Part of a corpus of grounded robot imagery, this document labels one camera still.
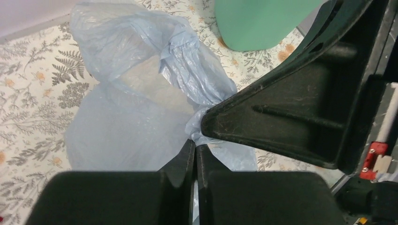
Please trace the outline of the green plastic trash bin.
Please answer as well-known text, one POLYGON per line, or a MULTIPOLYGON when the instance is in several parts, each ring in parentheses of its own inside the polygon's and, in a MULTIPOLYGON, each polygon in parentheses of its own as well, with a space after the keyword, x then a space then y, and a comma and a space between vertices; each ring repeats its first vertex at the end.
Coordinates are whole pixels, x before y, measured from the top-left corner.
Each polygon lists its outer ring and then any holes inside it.
POLYGON ((322 0, 216 0, 214 13, 228 48, 256 51, 279 44, 323 3, 322 0))

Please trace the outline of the light blue plastic trash bag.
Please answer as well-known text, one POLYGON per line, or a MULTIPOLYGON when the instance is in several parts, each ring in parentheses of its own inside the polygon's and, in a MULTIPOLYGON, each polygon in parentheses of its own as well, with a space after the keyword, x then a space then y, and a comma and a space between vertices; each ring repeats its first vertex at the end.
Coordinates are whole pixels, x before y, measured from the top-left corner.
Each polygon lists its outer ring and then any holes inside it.
POLYGON ((65 133, 75 171, 156 171, 187 140, 232 171, 255 171, 255 150, 202 134, 206 111, 237 94, 220 59, 180 16, 133 1, 86 0, 70 31, 96 80, 65 133))

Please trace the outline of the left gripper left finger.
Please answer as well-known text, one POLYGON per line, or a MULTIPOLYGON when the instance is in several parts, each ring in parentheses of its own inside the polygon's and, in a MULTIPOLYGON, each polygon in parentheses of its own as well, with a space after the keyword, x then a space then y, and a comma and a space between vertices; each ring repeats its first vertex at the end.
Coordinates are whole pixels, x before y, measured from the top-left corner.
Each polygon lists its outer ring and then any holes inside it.
POLYGON ((195 143, 155 172, 62 172, 45 186, 29 225, 190 225, 195 143))

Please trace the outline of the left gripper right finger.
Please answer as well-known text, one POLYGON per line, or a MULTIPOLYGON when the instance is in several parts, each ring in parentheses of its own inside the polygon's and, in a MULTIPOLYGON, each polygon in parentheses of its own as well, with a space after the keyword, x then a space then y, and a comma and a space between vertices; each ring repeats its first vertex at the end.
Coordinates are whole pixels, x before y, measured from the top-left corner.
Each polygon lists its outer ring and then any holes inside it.
POLYGON ((343 225, 324 179, 304 171, 234 172, 196 148, 201 225, 343 225))

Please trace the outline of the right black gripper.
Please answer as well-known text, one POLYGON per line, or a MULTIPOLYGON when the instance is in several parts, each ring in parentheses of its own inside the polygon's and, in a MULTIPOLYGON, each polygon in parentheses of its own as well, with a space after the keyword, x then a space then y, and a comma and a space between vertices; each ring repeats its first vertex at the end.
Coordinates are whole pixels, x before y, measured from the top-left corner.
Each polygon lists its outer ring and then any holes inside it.
POLYGON ((347 225, 398 222, 398 3, 330 0, 279 66, 211 108, 203 135, 345 173, 347 225))

